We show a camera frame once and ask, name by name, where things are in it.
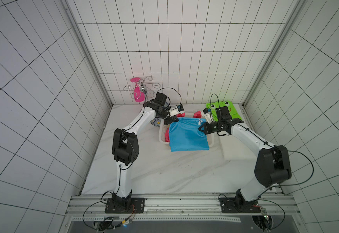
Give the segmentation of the blue raincoat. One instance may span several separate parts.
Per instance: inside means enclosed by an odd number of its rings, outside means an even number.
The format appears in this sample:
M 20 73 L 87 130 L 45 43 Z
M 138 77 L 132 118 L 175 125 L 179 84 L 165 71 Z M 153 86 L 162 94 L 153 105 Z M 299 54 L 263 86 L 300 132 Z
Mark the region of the blue raincoat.
M 205 119 L 181 117 L 169 126 L 171 152 L 209 150 L 207 136 L 199 131 Z

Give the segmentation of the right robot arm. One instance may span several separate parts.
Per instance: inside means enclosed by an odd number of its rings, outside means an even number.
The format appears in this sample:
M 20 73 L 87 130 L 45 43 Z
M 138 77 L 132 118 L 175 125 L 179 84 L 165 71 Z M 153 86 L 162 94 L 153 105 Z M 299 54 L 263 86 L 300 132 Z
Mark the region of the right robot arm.
M 213 119 L 211 109 L 204 109 L 202 116 L 206 123 L 198 130 L 205 135 L 217 133 L 218 136 L 234 136 L 257 157 L 254 177 L 236 192 L 234 198 L 234 206 L 238 208 L 256 205 L 263 193 L 292 177 L 289 152 L 282 145 L 271 146 L 244 126 L 244 121 L 240 118 L 232 118 L 228 107 L 216 108 L 216 114 L 217 121 Z

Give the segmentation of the pink rabbit raincoat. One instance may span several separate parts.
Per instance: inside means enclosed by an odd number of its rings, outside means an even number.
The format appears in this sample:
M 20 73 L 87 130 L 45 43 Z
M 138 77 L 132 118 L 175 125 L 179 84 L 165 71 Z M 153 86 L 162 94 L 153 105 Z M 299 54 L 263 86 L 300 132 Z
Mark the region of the pink rabbit raincoat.
M 182 114 L 178 114 L 177 115 L 177 118 L 181 118 L 181 117 L 189 117 L 189 118 L 202 118 L 202 112 L 201 111 L 198 111 L 198 112 L 195 112 L 195 113 L 182 113 Z M 164 132 L 164 141 L 165 141 L 165 144 L 169 144 L 170 142 L 170 136 L 169 136 L 169 125 L 164 125 L 163 128 L 166 128 L 166 130 L 162 130 Z

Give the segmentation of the white plastic basket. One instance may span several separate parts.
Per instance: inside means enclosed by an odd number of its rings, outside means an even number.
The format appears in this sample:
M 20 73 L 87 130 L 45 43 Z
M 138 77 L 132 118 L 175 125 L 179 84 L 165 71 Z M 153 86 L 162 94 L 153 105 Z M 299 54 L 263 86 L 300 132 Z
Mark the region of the white plastic basket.
M 166 130 L 166 128 L 163 128 L 163 126 L 164 126 L 165 124 L 164 124 L 164 121 L 163 121 L 163 119 L 161 120 L 161 125 L 160 125 L 160 130 L 159 130 L 159 141 L 161 142 L 161 143 L 163 143 L 163 144 L 165 144 L 165 141 L 164 141 L 164 138 L 163 138 L 163 136 L 164 136 L 164 132 L 162 131 L 162 130 Z M 212 135 L 212 139 L 213 139 L 213 143 L 212 143 L 212 146 L 214 145 L 214 135 Z

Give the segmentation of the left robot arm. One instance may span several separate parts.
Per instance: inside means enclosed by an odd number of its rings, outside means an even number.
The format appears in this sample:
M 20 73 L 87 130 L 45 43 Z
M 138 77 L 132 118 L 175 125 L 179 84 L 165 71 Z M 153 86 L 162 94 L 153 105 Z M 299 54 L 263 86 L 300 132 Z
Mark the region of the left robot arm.
M 162 119 L 165 125 L 170 125 L 178 121 L 178 114 L 184 112 L 182 104 L 171 106 L 169 97 L 157 92 L 154 99 L 143 104 L 140 113 L 130 124 L 114 131 L 112 154 L 117 165 L 117 186 L 112 193 L 113 203 L 124 208 L 131 206 L 130 167 L 139 155 L 138 135 L 155 118 Z

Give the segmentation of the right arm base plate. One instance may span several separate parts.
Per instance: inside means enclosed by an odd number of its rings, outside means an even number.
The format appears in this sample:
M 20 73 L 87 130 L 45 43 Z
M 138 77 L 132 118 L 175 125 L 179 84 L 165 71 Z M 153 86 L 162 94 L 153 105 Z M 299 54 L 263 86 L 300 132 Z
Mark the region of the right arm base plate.
M 257 206 L 257 202 L 246 202 L 236 198 L 219 198 L 222 213 L 227 214 L 257 214 L 261 212 L 261 208 Z

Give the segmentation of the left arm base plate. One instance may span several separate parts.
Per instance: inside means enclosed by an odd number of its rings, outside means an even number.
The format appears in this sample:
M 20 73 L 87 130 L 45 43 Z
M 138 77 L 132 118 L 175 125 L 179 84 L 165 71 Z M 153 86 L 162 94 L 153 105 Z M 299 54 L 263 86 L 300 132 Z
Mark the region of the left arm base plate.
M 109 198 L 104 212 L 106 214 L 141 214 L 144 212 L 145 201 L 145 198 Z

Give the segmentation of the yellow raincoat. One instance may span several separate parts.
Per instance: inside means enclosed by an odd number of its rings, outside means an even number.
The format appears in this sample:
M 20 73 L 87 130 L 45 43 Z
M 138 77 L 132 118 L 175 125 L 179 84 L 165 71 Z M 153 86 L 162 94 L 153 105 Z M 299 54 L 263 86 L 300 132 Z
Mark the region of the yellow raincoat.
M 207 143 L 211 147 L 213 143 L 212 135 L 207 135 L 206 137 L 207 137 Z

